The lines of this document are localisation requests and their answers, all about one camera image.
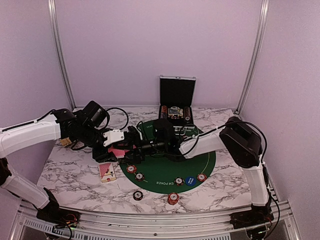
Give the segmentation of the red 5 chips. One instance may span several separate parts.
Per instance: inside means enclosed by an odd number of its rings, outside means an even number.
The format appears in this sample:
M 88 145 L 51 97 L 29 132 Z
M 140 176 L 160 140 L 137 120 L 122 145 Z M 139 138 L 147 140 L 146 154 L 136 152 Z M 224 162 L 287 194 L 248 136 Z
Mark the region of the red 5 chips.
M 207 179 L 207 176 L 204 173 L 199 173 L 197 175 L 197 180 L 200 182 L 204 182 Z
M 134 174 L 137 172 L 137 167 L 135 165 L 128 165 L 126 171 L 130 174 Z

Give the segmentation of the black 100 chips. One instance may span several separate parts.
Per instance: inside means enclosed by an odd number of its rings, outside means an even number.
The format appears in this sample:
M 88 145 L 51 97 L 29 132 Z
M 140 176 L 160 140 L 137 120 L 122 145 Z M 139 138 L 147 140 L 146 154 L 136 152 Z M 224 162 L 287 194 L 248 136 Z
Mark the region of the black 100 chips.
M 184 181 L 184 179 L 181 178 L 181 177 L 176 177 L 176 178 L 174 179 L 174 183 L 175 183 L 177 186 L 182 186 L 182 185 L 185 183 L 185 181 Z
M 135 179 L 140 182 L 140 181 L 143 181 L 145 179 L 145 175 L 141 172 L 138 172 L 136 175 L 135 175 Z

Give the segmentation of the black red 100 chip stack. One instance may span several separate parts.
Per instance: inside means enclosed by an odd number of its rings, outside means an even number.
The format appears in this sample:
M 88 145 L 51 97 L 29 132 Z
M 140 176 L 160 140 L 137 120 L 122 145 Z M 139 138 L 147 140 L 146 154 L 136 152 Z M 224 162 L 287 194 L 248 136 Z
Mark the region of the black red 100 chip stack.
M 132 196 L 135 201 L 140 201 L 144 197 L 143 193 L 139 190 L 135 191 Z

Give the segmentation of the red yellow 5 chip stack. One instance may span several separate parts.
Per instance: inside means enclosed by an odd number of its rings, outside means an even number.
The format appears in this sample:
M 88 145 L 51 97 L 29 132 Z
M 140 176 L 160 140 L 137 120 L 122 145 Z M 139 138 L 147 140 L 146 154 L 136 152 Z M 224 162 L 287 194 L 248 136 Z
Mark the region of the red yellow 5 chip stack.
M 179 195 L 175 192 L 172 192 L 168 195 L 167 202 L 170 205 L 175 205 L 179 201 Z

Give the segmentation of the blue small blind button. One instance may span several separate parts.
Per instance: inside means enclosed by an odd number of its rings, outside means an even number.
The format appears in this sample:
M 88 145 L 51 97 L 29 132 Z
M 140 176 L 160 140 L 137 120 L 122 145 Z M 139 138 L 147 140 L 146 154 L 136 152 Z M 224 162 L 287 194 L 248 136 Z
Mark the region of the blue small blind button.
M 197 183 L 197 179 L 193 176 L 188 176 L 185 178 L 185 184 L 189 187 L 193 187 Z

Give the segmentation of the red playing card deck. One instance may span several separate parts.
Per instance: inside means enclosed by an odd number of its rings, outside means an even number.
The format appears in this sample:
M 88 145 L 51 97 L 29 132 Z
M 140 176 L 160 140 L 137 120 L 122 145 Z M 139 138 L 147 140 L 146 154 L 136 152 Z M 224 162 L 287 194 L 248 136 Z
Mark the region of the red playing card deck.
M 108 152 L 109 153 L 113 153 L 114 156 L 117 158 L 117 159 L 121 159 L 121 158 L 124 158 L 125 157 L 125 154 L 127 152 L 129 152 L 129 150 L 127 149 L 117 149 L 117 148 L 114 148 L 113 146 L 111 146 L 109 149 L 108 149 Z

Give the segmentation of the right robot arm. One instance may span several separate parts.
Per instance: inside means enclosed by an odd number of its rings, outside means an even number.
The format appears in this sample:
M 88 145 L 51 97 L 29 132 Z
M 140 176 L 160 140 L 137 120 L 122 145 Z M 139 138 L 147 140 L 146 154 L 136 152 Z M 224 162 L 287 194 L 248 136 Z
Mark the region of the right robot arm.
M 234 162 L 243 169 L 251 192 L 251 209 L 231 214 L 230 223 L 240 229 L 274 219 L 269 175 L 263 163 L 267 148 L 261 145 L 266 137 L 254 124 L 233 116 L 208 132 L 181 138 L 175 135 L 173 125 L 161 118 L 152 123 L 152 130 L 153 139 L 148 139 L 143 124 L 129 126 L 124 133 L 129 149 L 125 156 L 131 163 L 139 164 L 146 156 L 160 153 L 182 166 L 188 159 L 227 149 Z

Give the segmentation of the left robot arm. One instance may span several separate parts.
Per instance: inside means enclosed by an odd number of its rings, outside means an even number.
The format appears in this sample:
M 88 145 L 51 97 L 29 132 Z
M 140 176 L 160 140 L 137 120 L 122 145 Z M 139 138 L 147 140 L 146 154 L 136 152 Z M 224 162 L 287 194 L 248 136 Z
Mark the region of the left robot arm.
M 97 102 L 72 112 L 67 108 L 52 109 L 45 115 L 0 130 L 0 186 L 29 203 L 37 210 L 37 218 L 58 225 L 69 226 L 78 212 L 62 209 L 54 194 L 20 175 L 8 163 L 8 156 L 57 140 L 70 139 L 92 149 L 97 162 L 106 159 L 108 148 L 123 139 L 120 129 L 100 128 L 109 113 Z

